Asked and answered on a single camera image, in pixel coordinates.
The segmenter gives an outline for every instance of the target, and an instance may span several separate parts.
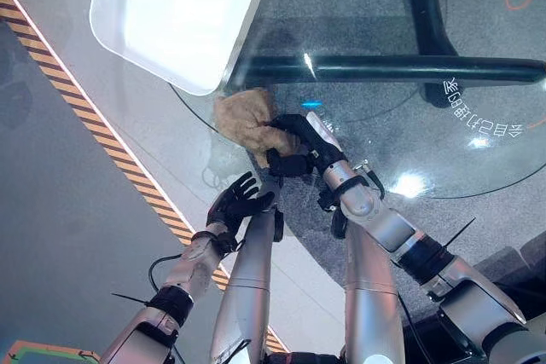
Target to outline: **glass tabletop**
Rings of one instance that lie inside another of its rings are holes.
[[[439,16],[425,19],[437,20],[431,30],[446,38],[423,32],[416,0],[261,0],[229,83],[205,97],[178,94],[214,126],[214,100],[254,86],[245,62],[287,56],[308,72],[259,84],[278,112],[315,111],[350,161],[367,159],[387,190],[455,198],[516,183],[546,163],[546,82],[470,84],[447,70],[433,84],[438,104],[421,80],[324,81],[314,73],[325,55],[546,55],[546,0],[436,1]],[[427,36],[444,46],[430,47]]]

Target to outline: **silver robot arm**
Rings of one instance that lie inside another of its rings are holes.
[[[147,302],[101,358],[108,364],[173,363],[171,348],[194,303],[212,280],[220,260],[236,250],[235,235],[244,217],[262,213],[275,198],[266,193],[256,199],[256,180],[248,172],[225,189],[208,212],[207,226],[184,249],[157,294]]]
[[[281,116],[274,126],[296,134],[308,146],[309,155],[299,161],[301,170],[319,170],[349,226],[363,228],[439,303],[445,328],[463,348],[487,356],[493,364],[546,362],[546,336],[528,332],[518,306],[476,269],[387,208],[350,167],[340,144],[316,114],[309,113],[306,121],[296,115]],[[280,171],[283,162],[288,163],[272,158],[274,169]]]
[[[194,303],[205,294],[222,251],[218,236],[227,232],[212,223],[192,240],[166,283],[102,355],[100,363],[163,364],[174,362],[171,348]]]

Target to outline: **brown sponge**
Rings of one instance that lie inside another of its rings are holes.
[[[253,89],[214,102],[214,118],[220,133],[245,147],[256,157],[258,165],[268,167],[265,152],[275,148],[281,156],[296,153],[299,140],[267,124],[276,116],[270,93]]]

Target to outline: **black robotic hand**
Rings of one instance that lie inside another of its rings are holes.
[[[251,179],[252,175],[252,172],[247,172],[217,197],[208,212],[207,225],[213,222],[223,223],[229,234],[235,237],[245,217],[256,215],[271,205],[275,198],[272,192],[251,199],[258,192],[256,179]]]
[[[308,148],[306,155],[288,157],[281,157],[275,149],[270,149],[267,152],[267,161],[271,175],[300,176],[310,174],[313,168],[317,168],[322,175],[331,164],[346,160],[346,156],[334,144],[323,139],[311,123],[299,114],[281,115],[270,126],[298,136],[301,143]]]

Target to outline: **yellow black hazard stripe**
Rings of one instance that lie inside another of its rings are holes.
[[[183,221],[181,214],[175,211],[174,205],[167,200],[159,185],[147,174],[93,105],[17,0],[0,0],[0,20],[8,24],[21,44],[28,50],[29,55],[37,62],[40,70],[59,91],[64,101],[72,108],[96,141],[105,149],[116,166],[142,194],[144,200],[154,208],[171,232],[184,245],[188,245],[194,230]],[[223,291],[228,284],[229,276],[220,266],[220,269],[214,271],[212,279]],[[268,329],[265,343],[271,351],[288,351],[271,328]]]

